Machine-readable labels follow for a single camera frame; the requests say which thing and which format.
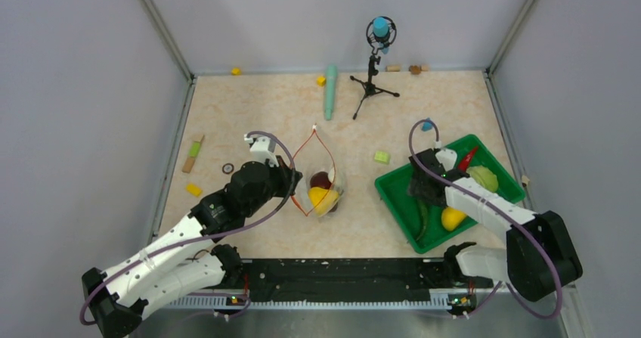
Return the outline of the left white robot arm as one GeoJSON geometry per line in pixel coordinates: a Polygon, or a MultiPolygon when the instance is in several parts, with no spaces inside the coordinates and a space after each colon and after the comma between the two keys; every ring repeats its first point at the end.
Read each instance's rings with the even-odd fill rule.
{"type": "Polygon", "coordinates": [[[125,337],[165,305],[206,287],[234,287],[243,277],[237,249],[223,237],[271,199],[294,195],[302,173],[281,157],[270,166],[247,162],[219,191],[203,197],[180,221],[124,262],[82,276],[85,305],[104,337],[125,337]]]}

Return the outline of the clear zip bag orange zipper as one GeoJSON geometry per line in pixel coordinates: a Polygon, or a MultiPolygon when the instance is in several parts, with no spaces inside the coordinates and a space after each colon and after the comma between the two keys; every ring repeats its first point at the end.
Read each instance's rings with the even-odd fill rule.
{"type": "Polygon", "coordinates": [[[346,192],[345,170],[332,141],[317,123],[293,159],[296,170],[302,173],[292,197],[299,211],[315,218],[334,213],[346,192]]]}

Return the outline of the green cabbage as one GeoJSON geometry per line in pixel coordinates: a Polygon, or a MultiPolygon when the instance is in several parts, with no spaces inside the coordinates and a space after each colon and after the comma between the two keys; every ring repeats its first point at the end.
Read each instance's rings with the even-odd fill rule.
{"type": "Polygon", "coordinates": [[[470,166],[467,169],[469,176],[487,191],[495,193],[499,189],[498,177],[485,166],[470,166]]]}

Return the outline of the red chili pepper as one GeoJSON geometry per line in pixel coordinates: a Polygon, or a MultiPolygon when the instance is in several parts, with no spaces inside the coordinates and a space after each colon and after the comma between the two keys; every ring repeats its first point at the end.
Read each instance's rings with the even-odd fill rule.
{"type": "Polygon", "coordinates": [[[458,168],[461,172],[466,172],[466,171],[467,171],[467,169],[468,169],[468,168],[469,168],[469,166],[470,166],[470,163],[471,163],[471,162],[472,162],[472,160],[474,159],[474,156],[476,155],[476,153],[477,153],[477,152],[478,152],[478,146],[475,146],[473,149],[471,149],[471,151],[470,151],[470,152],[468,152],[468,153],[465,155],[465,157],[464,157],[464,158],[462,158],[462,160],[459,162],[459,164],[458,164],[457,168],[458,168]]]}

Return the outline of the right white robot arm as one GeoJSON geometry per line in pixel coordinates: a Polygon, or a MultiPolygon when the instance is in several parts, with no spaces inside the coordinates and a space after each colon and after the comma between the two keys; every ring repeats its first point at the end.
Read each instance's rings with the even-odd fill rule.
{"type": "Polygon", "coordinates": [[[473,277],[508,283],[536,302],[584,274],[564,219],[556,212],[534,212],[483,188],[459,169],[446,170],[438,149],[410,155],[419,190],[431,204],[452,207],[483,225],[505,244],[503,248],[471,243],[443,266],[444,279],[462,287],[473,277]]]}

